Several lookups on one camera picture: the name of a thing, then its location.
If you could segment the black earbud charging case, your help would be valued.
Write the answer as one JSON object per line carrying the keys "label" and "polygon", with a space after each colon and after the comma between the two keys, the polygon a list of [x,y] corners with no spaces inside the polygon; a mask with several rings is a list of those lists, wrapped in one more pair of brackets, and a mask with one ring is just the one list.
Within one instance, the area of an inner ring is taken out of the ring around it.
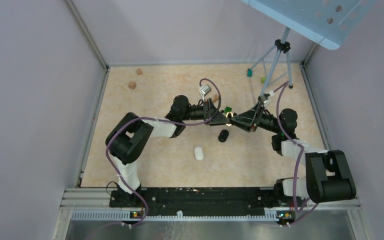
{"label": "black earbud charging case", "polygon": [[221,130],[217,138],[218,141],[224,143],[228,139],[229,134],[230,132],[227,129]]}

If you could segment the white earbud charging case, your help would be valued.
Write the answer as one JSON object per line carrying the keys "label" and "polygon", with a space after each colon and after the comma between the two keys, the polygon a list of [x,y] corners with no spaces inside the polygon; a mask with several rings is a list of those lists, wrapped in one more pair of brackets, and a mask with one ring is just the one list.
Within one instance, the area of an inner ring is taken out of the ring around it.
{"label": "white earbud charging case", "polygon": [[197,146],[197,147],[194,148],[193,154],[194,154],[194,158],[197,161],[202,161],[205,158],[204,151],[203,151],[203,149],[200,146]]}

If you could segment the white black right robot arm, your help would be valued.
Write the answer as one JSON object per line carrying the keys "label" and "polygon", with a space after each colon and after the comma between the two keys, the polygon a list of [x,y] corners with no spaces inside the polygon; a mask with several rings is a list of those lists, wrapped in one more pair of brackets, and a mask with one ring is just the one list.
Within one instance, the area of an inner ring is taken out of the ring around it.
{"label": "white black right robot arm", "polygon": [[285,108],[278,116],[274,116],[262,106],[256,105],[228,119],[231,125],[248,132],[254,132],[257,128],[273,132],[273,150],[295,160],[296,167],[304,166],[303,178],[298,177],[295,171],[291,178],[276,181],[273,200],[277,205],[287,206],[293,198],[310,199],[318,204],[356,197],[356,185],[345,153],[314,147],[298,139],[295,134],[298,114],[295,110]]}

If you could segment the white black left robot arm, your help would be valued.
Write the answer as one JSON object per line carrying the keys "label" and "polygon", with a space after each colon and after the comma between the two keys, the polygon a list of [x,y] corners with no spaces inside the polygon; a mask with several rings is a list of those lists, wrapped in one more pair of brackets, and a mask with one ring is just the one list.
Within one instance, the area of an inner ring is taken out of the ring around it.
{"label": "white black left robot arm", "polygon": [[141,194],[137,190],[141,183],[136,160],[149,138],[176,138],[187,126],[219,126],[229,121],[211,99],[191,105],[185,95],[174,98],[164,118],[139,117],[133,112],[127,113],[105,140],[106,155],[119,177],[119,190],[123,191],[121,200],[129,207],[140,202]]}

